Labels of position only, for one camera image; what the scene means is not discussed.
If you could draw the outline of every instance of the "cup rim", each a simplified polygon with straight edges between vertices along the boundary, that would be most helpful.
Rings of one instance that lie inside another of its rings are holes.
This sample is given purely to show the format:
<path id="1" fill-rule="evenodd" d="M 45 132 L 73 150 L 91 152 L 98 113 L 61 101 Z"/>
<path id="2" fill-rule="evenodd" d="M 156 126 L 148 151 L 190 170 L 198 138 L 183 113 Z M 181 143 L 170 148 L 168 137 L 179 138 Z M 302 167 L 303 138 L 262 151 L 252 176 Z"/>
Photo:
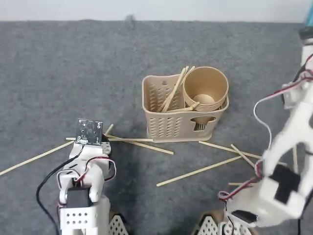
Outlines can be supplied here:
<path id="1" fill-rule="evenodd" d="M 186 79 L 187 79 L 187 76 L 188 76 L 189 74 L 191 74 L 192 72 L 194 72 L 195 70 L 204 69 L 204 68 L 205 68 L 205 69 L 213 69 L 213 70 L 219 72 L 219 73 L 224 77 L 224 79 L 225 79 L 225 81 L 226 81 L 226 85 L 227 85 L 227 87 L 226 87 L 226 92 L 225 92 L 225 94 L 222 96 L 222 98 L 219 99 L 219 100 L 217 100 L 214 104 L 206 105 L 206 106 L 207 106 L 207 107 L 210 107 L 210 106 L 216 105 L 216 104 L 218 104 L 218 103 L 220 103 L 220 102 L 223 103 L 223 102 L 225 101 L 225 98 L 226 98 L 227 94 L 228 94 L 229 82 L 228 82 L 228 79 L 227 79 L 227 77 L 225 76 L 225 74 L 224 74 L 222 71 L 220 71 L 219 69 L 214 68 L 214 67 L 210 67 L 210 66 L 196 67 L 194 70 L 189 71 L 189 72 L 186 74 Z M 192 104 L 195 104 L 196 102 L 195 102 L 195 101 L 187 94 L 187 92 L 186 92 L 186 89 L 185 89 L 185 81 L 184 81 L 182 87 L 183 87 L 183 95 L 186 96 L 184 99 L 185 99 L 185 100 L 189 99 L 190 101 L 193 102 Z"/>

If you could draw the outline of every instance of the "floor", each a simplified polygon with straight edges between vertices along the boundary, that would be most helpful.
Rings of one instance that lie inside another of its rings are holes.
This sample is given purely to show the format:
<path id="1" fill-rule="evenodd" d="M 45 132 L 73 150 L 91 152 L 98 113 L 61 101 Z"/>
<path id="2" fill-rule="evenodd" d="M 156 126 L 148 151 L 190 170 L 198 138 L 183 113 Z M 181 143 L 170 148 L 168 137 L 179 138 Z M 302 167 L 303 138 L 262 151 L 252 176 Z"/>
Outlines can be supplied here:
<path id="1" fill-rule="evenodd" d="M 112 134 L 146 137 L 141 80 L 179 73 L 186 65 L 213 66 L 229 79 L 230 106 L 212 143 L 262 154 L 268 133 L 253 117 L 254 103 L 293 79 L 300 64 L 300 24 L 201 22 L 16 22 L 0 23 L 0 171 L 73 137 L 78 118 L 104 121 Z M 288 117 L 281 99 L 258 113 L 273 133 Z M 219 190 L 242 182 L 252 168 L 238 160 L 157 188 L 156 184 L 234 157 L 198 142 L 155 146 L 168 155 L 114 142 L 117 177 L 103 191 L 135 235 L 189 235 L 202 212 L 221 209 Z M 65 161 L 71 147 L 0 176 L 0 234 L 53 235 L 35 191 Z M 292 166 L 291 156 L 283 161 Z M 299 164 L 304 155 L 299 152 Z M 56 216 L 53 177 L 41 198 Z M 313 207 L 302 223 L 312 234 Z M 261 235 L 295 235 L 296 221 L 259 229 Z"/>

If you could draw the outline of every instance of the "stacked cup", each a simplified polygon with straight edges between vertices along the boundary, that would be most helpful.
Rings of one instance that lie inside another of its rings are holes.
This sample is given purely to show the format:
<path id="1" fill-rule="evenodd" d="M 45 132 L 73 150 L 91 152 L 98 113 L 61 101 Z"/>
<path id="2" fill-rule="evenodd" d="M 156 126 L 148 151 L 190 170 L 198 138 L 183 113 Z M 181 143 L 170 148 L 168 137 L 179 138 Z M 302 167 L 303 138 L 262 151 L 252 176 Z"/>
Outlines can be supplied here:
<path id="1" fill-rule="evenodd" d="M 200 102 L 195 111 L 211 112 L 223 105 L 228 88 L 228 80 L 221 71 L 213 67 L 197 67 L 186 74 L 183 97 L 189 107 Z M 195 121 L 206 124 L 210 120 L 199 117 Z"/>

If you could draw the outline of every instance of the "perforated plastic part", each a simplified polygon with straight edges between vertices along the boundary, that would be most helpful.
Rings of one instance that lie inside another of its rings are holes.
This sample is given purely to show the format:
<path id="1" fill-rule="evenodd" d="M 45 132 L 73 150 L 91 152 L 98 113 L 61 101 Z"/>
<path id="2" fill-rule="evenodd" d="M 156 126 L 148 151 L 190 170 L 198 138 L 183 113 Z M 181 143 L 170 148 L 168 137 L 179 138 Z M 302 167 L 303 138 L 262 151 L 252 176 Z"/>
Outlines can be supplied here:
<path id="1" fill-rule="evenodd" d="M 211 216 L 207 216 L 201 224 L 198 235 L 217 235 L 218 227 Z"/>
<path id="2" fill-rule="evenodd" d="M 122 218 L 115 215 L 109 224 L 109 235 L 128 235 Z"/>
<path id="3" fill-rule="evenodd" d="M 214 219 L 211 216 L 207 216 L 200 226 L 198 235 L 231 235 L 231 233 L 232 224 L 230 221 L 228 223 L 221 222 L 217 226 Z M 251 235 L 251 232 L 247 227 L 235 223 L 234 235 Z"/>
<path id="4" fill-rule="evenodd" d="M 233 228 L 231 222 L 222 222 L 219 224 L 219 226 L 224 228 L 224 233 L 221 233 L 221 235 L 231 235 Z M 234 235 L 251 235 L 251 232 L 247 227 L 244 227 L 239 223 L 235 223 Z"/>
<path id="5" fill-rule="evenodd" d="M 62 208 L 60 210 L 61 229 L 95 228 L 98 224 L 96 206 L 85 208 Z"/>

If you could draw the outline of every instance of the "white plastic bracket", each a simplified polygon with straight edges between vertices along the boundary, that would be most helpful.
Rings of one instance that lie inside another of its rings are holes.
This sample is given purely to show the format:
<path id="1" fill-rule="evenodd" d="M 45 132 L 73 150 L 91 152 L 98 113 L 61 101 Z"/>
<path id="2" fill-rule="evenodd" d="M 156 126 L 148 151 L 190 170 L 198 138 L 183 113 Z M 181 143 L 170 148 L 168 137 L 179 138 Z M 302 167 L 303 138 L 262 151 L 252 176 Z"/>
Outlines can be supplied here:
<path id="1" fill-rule="evenodd" d="M 112 218 L 109 227 L 109 235 L 128 235 L 125 224 L 119 215 Z"/>
<path id="2" fill-rule="evenodd" d="M 234 222 L 234 235 L 251 235 L 250 230 L 238 222 Z M 221 222 L 217 225 L 213 217 L 206 216 L 202 222 L 198 235 L 231 235 L 232 224 L 230 221 Z"/>

